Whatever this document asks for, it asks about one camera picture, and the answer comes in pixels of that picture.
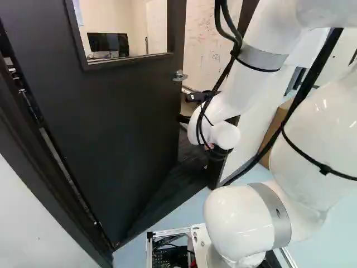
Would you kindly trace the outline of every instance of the door handle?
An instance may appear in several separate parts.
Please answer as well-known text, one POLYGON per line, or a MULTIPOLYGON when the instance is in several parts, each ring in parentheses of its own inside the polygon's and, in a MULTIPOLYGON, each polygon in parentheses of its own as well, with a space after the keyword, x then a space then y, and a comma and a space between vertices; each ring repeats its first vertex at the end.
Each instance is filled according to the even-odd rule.
POLYGON ((175 72, 172 81, 176 81, 176 82, 182 82, 184 80, 186 80, 189 76, 187 74, 184 74, 183 70, 178 70, 175 72))

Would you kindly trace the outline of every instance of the cardboard box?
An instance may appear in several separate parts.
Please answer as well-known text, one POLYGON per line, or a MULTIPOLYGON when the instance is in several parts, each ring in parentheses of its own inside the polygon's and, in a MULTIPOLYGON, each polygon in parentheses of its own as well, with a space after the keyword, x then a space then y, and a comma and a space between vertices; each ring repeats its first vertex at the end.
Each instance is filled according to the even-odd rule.
MULTIPOLYGON (((259 148, 259 152, 263 149, 263 147, 268 143, 268 141, 271 139, 271 137, 274 135, 274 133, 276 132, 276 130, 280 127, 281 122, 283 122, 292 102, 293 102, 294 98, 284 102, 283 104, 281 104, 276 113, 275 116, 266 132, 266 135, 264 136, 264 139, 262 141, 262 144, 260 145, 259 148)), ((270 153, 271 153, 271 149, 263 156, 263 158, 261 159, 260 163, 266 167, 267 169, 269 169, 269 157, 270 157, 270 153)))

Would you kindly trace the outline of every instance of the light blue floor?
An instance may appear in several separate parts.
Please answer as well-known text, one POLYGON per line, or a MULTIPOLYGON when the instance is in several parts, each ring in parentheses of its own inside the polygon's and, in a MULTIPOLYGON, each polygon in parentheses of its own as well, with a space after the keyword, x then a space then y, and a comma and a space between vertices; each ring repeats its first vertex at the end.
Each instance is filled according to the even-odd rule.
MULTIPOLYGON (((270 172, 263 166, 257 165, 234 184, 253 183, 272 178, 270 172)), ((208 188, 198 192, 188 201, 176 208, 173 212, 160 220, 147 231, 188 227, 197 223, 204 223, 203 204, 210 190, 208 188)), ((114 254, 115 268, 144 268, 146 265, 145 241, 146 232, 131 240, 114 254)))
MULTIPOLYGON (((269 170, 257 165, 234 184, 266 181, 273 178, 269 170)), ((203 203, 210 193, 203 189, 171 212, 148 231, 160 231, 203 223, 203 203)), ((289 246, 299 268, 357 267, 357 191, 331 210, 322 230, 308 241, 289 246)), ((146 231, 117 250, 114 268, 145 268, 146 231)))

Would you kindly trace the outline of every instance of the door window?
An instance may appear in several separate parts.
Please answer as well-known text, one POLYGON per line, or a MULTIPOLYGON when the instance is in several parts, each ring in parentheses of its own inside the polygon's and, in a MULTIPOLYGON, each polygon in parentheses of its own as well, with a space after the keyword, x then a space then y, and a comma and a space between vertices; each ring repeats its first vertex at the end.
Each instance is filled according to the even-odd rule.
POLYGON ((71 0, 88 63, 167 52, 167 0, 71 0))

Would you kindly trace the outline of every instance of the black door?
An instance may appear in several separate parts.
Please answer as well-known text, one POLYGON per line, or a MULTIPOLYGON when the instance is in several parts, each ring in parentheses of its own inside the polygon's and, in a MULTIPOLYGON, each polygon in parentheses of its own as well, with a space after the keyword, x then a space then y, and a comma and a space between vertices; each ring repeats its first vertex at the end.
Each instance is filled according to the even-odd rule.
POLYGON ((71 1, 0 9, 44 127, 113 246, 177 158, 185 14, 167 0, 166 53, 87 62, 71 1))

